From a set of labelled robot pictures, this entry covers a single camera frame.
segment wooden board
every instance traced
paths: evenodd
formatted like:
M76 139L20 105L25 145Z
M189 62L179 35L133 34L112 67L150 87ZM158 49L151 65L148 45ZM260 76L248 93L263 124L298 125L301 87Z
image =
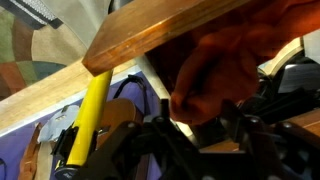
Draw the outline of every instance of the wooden board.
M83 64L98 75L250 0L135 0L110 14Z
M134 65L133 60L128 61L116 67L113 74L118 74ZM86 89L92 77L81 60L78 60L4 99L0 102L0 130L6 130L11 125Z
M308 131L320 136L320 109L316 109L305 114L288 119L287 121L295 123L304 127ZM212 146L203 148L203 152L216 152L216 151L234 151L238 148L236 143L231 140L222 143L214 144Z

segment orange cloth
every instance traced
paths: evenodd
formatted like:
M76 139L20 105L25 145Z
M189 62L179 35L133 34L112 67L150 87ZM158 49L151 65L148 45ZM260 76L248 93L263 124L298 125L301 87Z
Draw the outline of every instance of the orange cloth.
M196 40L171 96L174 120L202 124L220 113L223 99L250 97L258 87L257 65L320 28L320 0L253 0L234 16L244 21Z

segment black cable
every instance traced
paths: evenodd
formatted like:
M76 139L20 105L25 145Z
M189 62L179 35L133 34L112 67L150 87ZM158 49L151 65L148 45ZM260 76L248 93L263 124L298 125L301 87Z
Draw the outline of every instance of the black cable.
M2 158L0 158L0 166L2 164L3 164L3 169L4 169L3 179L6 180L7 179L7 164Z

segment purple surface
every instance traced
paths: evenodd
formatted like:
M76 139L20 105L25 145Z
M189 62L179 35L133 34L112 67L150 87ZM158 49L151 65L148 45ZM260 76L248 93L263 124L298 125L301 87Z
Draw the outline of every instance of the purple surface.
M145 79L142 73L138 73L138 76L144 78L147 85L147 96L148 103L150 106L150 112L152 115L158 114L158 97L156 93L151 88L148 81ZM108 100L111 100L116 90L120 86L121 82L116 83L110 87ZM143 96L137 84L129 83L125 86L122 93L120 94L122 98L131 99L136 106L143 112ZM80 105L82 100L74 102L72 104ZM37 120L37 122L42 122L45 124L56 112L45 115ZM33 131L35 129L34 123L26 125L19 130L16 130L6 136L0 138L0 158L2 158L7 164L7 179L6 180L16 180L19 174L19 163L23 156L24 150L29 144L32 137ZM160 172L158 167L155 165L154 161L149 167L149 178L148 179L158 179ZM4 178L3 166L0 165L0 180Z

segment yellow pole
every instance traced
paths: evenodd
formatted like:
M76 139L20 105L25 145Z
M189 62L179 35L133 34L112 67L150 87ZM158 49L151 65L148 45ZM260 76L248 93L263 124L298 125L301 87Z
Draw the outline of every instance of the yellow pole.
M73 124L78 133L69 154L67 165L82 166L88 157L94 131L98 130L106 96L109 91L112 71L94 77Z

